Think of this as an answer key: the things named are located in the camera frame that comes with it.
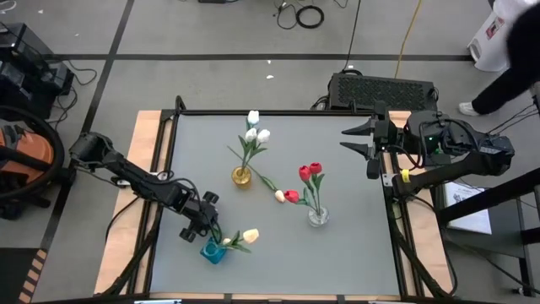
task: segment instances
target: blue vase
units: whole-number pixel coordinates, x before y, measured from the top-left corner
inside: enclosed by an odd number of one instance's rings
[[[201,255],[212,264],[219,263],[226,253],[227,249],[216,244],[213,237],[208,238],[208,242],[201,249]]]

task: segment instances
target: black pants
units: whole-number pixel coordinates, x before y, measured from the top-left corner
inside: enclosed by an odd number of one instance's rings
[[[506,47],[510,68],[472,101],[474,111],[499,110],[540,80],[540,3],[528,9],[512,26]]]

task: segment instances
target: yellow vase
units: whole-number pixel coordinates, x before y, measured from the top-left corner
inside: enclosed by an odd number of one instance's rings
[[[236,167],[230,175],[235,185],[240,189],[249,189],[251,186],[251,170],[249,168]]]

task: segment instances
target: floor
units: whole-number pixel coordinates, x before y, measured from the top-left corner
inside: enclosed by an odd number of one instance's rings
[[[25,22],[56,54],[72,59],[78,68],[98,72],[93,83],[75,85],[78,104],[58,128],[66,148],[81,130],[91,129],[109,136],[115,148],[126,153],[137,112],[171,108],[176,95],[189,109],[308,109],[326,94],[332,73],[343,68],[358,3],[350,0],[342,9],[334,1],[314,1],[325,13],[324,23],[315,30],[280,29],[272,0],[224,5],[196,0],[101,0],[99,4],[18,0],[14,10],[2,15],[2,22]],[[311,0],[298,3],[311,4]],[[364,75],[393,77],[415,4],[415,0],[362,1],[349,65]],[[480,131],[531,103],[524,94],[488,117],[464,117],[456,110],[459,102],[471,100],[497,77],[478,71],[463,56],[489,14],[486,0],[425,0],[399,74],[402,79],[434,82],[440,91],[439,109]],[[317,21],[311,12],[304,17],[306,23]],[[279,21],[283,26],[294,22],[289,11]],[[92,76],[77,75],[83,81]],[[539,167],[534,144],[538,135],[530,131],[535,128],[540,128],[540,120],[531,118],[505,132],[516,157],[503,176],[466,180],[494,186]],[[71,189],[53,188],[47,194],[56,201],[54,207],[29,209],[19,221],[0,221],[1,248],[49,252],[33,301],[92,295],[116,194],[115,188],[79,174]],[[534,202],[532,196],[523,199]],[[523,209],[528,227],[540,225],[536,210],[526,205]],[[528,250],[534,279],[540,282],[540,246]],[[538,303],[512,295],[510,288],[516,285],[482,259],[454,247],[449,247],[449,253],[460,297]],[[494,254],[491,258],[519,275],[516,259]]]

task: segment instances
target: glass vase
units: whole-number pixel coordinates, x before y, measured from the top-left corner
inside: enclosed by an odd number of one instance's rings
[[[320,227],[325,225],[330,219],[330,213],[326,207],[321,207],[321,214],[318,214],[314,209],[310,208],[307,212],[307,220],[310,225]]]
[[[208,238],[208,241],[201,249],[201,255],[205,257],[208,261],[210,261],[210,263],[212,264],[219,263],[226,253],[227,248],[217,244],[213,237]]]
[[[244,168],[244,170],[242,170],[241,166],[236,167],[230,178],[240,189],[249,189],[251,186],[251,170],[248,167]]]

